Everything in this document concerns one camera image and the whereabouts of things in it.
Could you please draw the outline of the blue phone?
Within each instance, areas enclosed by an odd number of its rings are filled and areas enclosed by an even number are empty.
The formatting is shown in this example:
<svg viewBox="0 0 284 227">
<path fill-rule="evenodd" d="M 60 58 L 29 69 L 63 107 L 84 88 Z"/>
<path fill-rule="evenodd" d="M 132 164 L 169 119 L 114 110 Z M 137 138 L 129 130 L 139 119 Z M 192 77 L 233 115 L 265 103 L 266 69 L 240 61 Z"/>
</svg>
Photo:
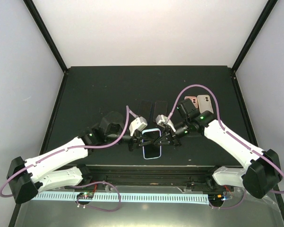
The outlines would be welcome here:
<svg viewBox="0 0 284 227">
<path fill-rule="evenodd" d="M 149 121 L 151 110 L 152 110 L 152 102 L 147 100 L 142 100 L 139 104 L 138 116 L 141 116 L 145 118 L 147 121 Z"/>
</svg>

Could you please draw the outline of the purple phone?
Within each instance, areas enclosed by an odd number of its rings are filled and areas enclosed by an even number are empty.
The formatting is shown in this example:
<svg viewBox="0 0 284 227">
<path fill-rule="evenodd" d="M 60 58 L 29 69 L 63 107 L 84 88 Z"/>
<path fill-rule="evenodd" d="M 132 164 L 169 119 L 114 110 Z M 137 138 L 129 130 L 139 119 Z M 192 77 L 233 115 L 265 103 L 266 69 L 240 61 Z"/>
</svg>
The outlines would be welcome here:
<svg viewBox="0 0 284 227">
<path fill-rule="evenodd" d="M 158 101 L 155 102 L 154 113 L 153 113 L 153 122 L 154 123 L 156 123 L 157 116 L 167 114 L 167 107 L 168 107 L 167 101 L 158 100 Z"/>
</svg>

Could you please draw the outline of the pink phone case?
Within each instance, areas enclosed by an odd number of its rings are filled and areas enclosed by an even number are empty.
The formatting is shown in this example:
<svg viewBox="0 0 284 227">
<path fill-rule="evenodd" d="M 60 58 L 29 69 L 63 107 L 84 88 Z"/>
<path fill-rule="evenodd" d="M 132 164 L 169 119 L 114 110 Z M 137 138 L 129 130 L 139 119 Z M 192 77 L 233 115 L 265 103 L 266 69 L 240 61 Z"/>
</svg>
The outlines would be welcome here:
<svg viewBox="0 0 284 227">
<path fill-rule="evenodd" d="M 196 96 L 185 96 L 185 99 L 190 100 L 196 108 L 198 108 L 198 99 Z"/>
</svg>

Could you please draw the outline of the beige phone case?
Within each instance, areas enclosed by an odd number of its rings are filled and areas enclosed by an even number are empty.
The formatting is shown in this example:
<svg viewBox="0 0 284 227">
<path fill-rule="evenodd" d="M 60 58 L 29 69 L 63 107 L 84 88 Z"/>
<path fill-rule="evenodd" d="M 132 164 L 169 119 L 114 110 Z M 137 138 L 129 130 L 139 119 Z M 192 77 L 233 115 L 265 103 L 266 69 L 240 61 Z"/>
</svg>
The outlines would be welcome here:
<svg viewBox="0 0 284 227">
<path fill-rule="evenodd" d="M 203 113 L 205 111 L 214 113 L 209 95 L 198 95 L 197 100 L 200 113 Z"/>
</svg>

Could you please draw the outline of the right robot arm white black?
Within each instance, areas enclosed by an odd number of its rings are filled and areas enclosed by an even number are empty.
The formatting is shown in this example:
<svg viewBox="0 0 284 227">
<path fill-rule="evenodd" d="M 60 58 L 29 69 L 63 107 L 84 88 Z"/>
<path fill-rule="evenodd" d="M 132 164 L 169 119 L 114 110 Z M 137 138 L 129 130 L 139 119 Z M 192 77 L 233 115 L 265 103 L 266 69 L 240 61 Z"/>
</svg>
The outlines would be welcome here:
<svg viewBox="0 0 284 227">
<path fill-rule="evenodd" d="M 200 112 L 191 100 L 177 105 L 182 122 L 173 124 L 165 115 L 158 115 L 157 125 L 164 127 L 161 138 L 156 144 L 181 145 L 180 139 L 191 132 L 197 132 L 215 142 L 241 165 L 240 168 L 218 167 L 206 177 L 206 187 L 212 191 L 222 185 L 241 187 L 257 199 L 263 198 L 282 180 L 278 154 L 248 143 L 242 137 L 220 123 L 210 111 Z"/>
</svg>

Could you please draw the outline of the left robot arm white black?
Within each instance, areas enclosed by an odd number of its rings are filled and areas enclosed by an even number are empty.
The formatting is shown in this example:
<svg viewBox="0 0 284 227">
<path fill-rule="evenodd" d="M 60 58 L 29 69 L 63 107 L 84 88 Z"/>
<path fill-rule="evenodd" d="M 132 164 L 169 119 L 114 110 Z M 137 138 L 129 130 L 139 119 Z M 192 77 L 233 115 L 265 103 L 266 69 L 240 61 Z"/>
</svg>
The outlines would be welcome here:
<svg viewBox="0 0 284 227">
<path fill-rule="evenodd" d="M 14 158 L 9 166 L 6 185 L 11 190 L 16 204 L 23 204 L 41 192 L 71 186 L 88 188 L 92 183 L 87 167 L 72 167 L 61 170 L 61 167 L 82 159 L 94 149 L 112 147 L 127 141 L 133 149 L 142 140 L 139 136 L 147 127 L 149 114 L 135 114 L 126 110 L 123 117 L 119 112 L 110 112 L 102 120 L 83 131 L 66 144 L 43 155 L 33 158 Z"/>
</svg>

